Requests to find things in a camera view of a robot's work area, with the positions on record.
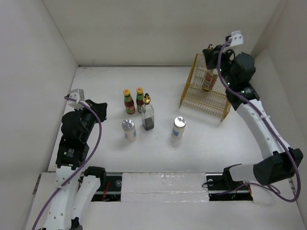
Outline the glass cruet dark liquid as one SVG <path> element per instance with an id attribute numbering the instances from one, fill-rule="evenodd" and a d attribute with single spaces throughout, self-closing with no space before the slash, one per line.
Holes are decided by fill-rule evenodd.
<path id="1" fill-rule="evenodd" d="M 154 128 L 154 108 L 151 105 L 151 97 L 146 93 L 141 106 L 142 125 L 146 131 Z"/>

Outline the black cap sauce bottle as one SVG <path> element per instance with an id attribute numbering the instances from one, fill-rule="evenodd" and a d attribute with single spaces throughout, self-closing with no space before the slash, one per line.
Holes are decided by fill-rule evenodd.
<path id="1" fill-rule="evenodd" d="M 204 80 L 202 83 L 202 89 L 206 92 L 211 91 L 218 79 L 217 69 L 206 70 Z"/>

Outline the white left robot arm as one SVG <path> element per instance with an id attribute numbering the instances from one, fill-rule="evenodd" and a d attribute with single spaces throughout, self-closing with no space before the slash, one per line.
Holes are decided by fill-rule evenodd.
<path id="1" fill-rule="evenodd" d="M 62 137 L 56 158 L 56 190 L 42 207 L 36 218 L 33 229 L 45 209 L 48 208 L 43 230 L 81 230 L 83 211 L 97 190 L 107 184 L 106 170 L 102 167 L 86 167 L 98 148 L 98 143 L 89 151 L 87 140 L 95 125 L 99 133 L 97 142 L 102 136 L 102 122 L 106 120 L 107 103 L 84 102 L 65 97 L 80 109 L 74 109 L 62 117 Z"/>

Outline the red sauce bottle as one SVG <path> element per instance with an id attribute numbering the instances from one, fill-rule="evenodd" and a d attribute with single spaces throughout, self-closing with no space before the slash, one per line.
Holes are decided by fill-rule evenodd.
<path id="1" fill-rule="evenodd" d="M 137 111 L 141 113 L 141 106 L 143 105 L 143 97 L 144 97 L 143 88 L 141 87 L 137 88 L 136 92 L 137 92 L 137 98 L 136 98 Z"/>
<path id="2" fill-rule="evenodd" d="M 125 105 L 126 113 L 129 115 L 134 114 L 135 106 L 134 106 L 134 101 L 132 99 L 132 96 L 130 94 L 130 90 L 124 89 L 123 94 L 124 94 L 124 105 Z"/>

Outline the clear glass bottle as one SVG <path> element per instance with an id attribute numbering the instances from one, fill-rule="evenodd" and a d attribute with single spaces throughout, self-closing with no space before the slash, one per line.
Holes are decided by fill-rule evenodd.
<path id="1" fill-rule="evenodd" d="M 201 87 L 206 73 L 206 63 L 203 52 L 197 54 L 196 62 L 194 65 L 195 82 L 197 82 Z"/>

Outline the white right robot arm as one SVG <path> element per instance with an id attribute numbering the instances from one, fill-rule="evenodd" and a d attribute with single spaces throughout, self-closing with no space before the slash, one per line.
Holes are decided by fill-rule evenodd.
<path id="1" fill-rule="evenodd" d="M 207 69 L 218 71 L 229 103 L 249 127 L 262 155 L 259 163 L 224 168 L 222 178 L 213 184 L 233 190 L 239 183 L 256 181 L 271 189 L 273 183 L 297 176 L 303 153 L 279 135 L 250 84 L 256 72 L 254 58 L 243 52 L 236 55 L 226 44 L 208 47 L 203 54 Z"/>

